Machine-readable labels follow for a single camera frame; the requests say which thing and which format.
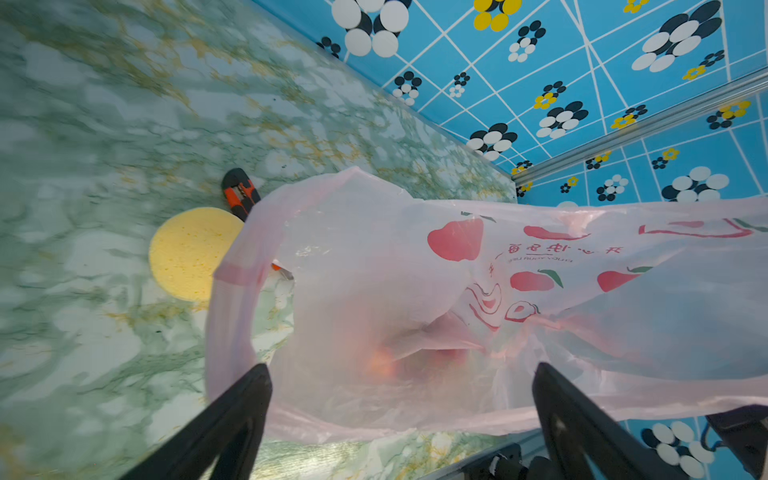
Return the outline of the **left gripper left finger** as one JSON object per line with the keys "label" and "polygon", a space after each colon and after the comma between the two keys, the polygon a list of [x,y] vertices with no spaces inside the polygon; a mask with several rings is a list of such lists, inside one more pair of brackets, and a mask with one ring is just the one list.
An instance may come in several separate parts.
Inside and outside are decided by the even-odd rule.
{"label": "left gripper left finger", "polygon": [[125,473],[125,479],[248,479],[263,438],[273,392],[257,364],[173,438]]}

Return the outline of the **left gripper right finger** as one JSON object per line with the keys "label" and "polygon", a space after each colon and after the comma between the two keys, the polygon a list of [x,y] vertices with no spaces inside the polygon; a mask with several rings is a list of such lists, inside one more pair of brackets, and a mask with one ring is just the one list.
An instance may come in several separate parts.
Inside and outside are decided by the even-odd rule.
{"label": "left gripper right finger", "polygon": [[684,479],[643,447],[552,365],[535,371],[532,395],[554,470],[561,479]]}

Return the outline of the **pink translucent plastic bag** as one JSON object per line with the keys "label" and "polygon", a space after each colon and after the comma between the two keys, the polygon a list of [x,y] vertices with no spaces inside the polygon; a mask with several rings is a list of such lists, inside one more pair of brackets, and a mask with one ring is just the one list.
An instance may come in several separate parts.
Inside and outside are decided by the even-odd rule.
{"label": "pink translucent plastic bag", "polygon": [[272,436],[530,430],[543,362],[618,420],[767,401],[763,198],[427,201],[357,168],[282,186],[215,272],[210,399],[257,362],[275,267],[292,276],[294,322],[269,365]]}

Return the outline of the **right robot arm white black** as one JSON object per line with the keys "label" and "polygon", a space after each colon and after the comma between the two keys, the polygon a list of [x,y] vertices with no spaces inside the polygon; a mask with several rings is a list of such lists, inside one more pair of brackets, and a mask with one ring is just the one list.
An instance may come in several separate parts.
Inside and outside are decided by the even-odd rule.
{"label": "right robot arm white black", "polygon": [[727,448],[754,479],[767,473],[767,407],[749,405],[707,415],[707,427],[718,440],[712,450]]}

